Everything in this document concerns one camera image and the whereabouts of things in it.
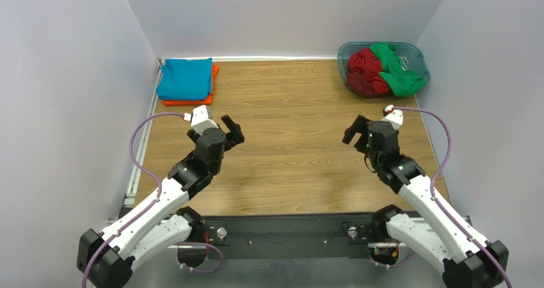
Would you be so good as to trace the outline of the green t shirt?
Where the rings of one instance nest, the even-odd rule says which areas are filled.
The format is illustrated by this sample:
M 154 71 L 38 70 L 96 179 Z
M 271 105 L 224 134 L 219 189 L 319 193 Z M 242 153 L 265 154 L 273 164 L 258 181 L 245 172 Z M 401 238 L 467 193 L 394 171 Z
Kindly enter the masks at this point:
M 413 70 L 405 70 L 402 59 L 396 54 L 395 46 L 379 42 L 369 47 L 372 54 L 381 62 L 379 75 L 386 81 L 397 97 L 408 97 L 417 93 L 427 84 L 427 79 Z

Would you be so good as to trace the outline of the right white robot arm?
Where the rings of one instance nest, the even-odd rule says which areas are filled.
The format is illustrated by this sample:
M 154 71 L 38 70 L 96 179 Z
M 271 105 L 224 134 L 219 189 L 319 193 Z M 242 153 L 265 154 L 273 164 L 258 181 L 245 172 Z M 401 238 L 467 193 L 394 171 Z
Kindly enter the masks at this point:
M 344 131 L 343 143 L 360 138 L 354 147 L 370 162 L 371 171 L 407 201 L 429 228 L 417 224 L 404 211 L 390 205 L 372 216 L 372 233 L 406 244 L 431 264 L 446 287 L 496 287 L 509 284 L 506 276 L 509 251 L 500 242 L 490 242 L 461 217 L 434 188 L 432 178 L 413 159 L 401 154 L 398 143 L 403 123 L 400 110 L 390 110 L 383 119 L 358 116 Z

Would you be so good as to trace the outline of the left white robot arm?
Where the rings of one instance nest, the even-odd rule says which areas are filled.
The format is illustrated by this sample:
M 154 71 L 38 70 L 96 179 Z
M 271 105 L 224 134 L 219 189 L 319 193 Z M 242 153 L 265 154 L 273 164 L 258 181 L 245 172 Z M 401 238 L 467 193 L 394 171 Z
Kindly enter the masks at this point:
M 194 246 L 204 255 L 218 250 L 207 238 L 203 217 L 185 204 L 219 174 L 224 153 L 245 138 L 228 115 L 221 118 L 227 131 L 202 109 L 181 117 L 191 122 L 194 150 L 166 178 L 155 178 L 157 189 L 124 217 L 100 232 L 83 233 L 77 257 L 83 287 L 124 287 L 139 266 L 171 245 Z

